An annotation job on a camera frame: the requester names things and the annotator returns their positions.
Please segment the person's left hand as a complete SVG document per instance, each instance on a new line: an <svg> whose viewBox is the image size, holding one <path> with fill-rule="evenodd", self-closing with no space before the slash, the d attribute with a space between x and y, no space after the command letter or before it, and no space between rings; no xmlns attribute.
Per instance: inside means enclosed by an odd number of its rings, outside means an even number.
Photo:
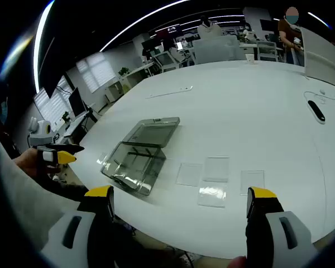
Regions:
<svg viewBox="0 0 335 268"><path fill-rule="evenodd" d="M48 164L43 158L43 151L29 148L19 157L13 159L15 164L36 182L42 182L51 174L59 174L61 169L57 165Z"/></svg>

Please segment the person's right hand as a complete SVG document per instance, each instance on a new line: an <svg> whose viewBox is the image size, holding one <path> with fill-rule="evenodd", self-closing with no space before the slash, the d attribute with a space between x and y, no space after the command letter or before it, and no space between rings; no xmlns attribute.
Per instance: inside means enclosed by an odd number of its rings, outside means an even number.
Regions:
<svg viewBox="0 0 335 268"><path fill-rule="evenodd" d="M246 256L238 256L232 259L227 268L245 268L246 267Z"/></svg>

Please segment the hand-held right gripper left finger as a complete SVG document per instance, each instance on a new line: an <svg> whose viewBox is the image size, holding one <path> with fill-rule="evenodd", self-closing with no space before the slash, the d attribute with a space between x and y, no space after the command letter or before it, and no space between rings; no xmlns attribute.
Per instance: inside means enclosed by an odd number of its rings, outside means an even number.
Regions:
<svg viewBox="0 0 335 268"><path fill-rule="evenodd" d="M113 186L91 189L76 210L67 211L50 228L41 254L52 267L114 267L114 260L105 257L113 201Z"/></svg>

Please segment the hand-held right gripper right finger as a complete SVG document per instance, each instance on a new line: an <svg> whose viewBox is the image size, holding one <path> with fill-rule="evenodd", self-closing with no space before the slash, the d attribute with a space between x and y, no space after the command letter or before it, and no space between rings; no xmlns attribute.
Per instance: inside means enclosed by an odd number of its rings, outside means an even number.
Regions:
<svg viewBox="0 0 335 268"><path fill-rule="evenodd" d="M272 191L248 188L246 218L247 267L305 267L316 257L310 230Z"/></svg>

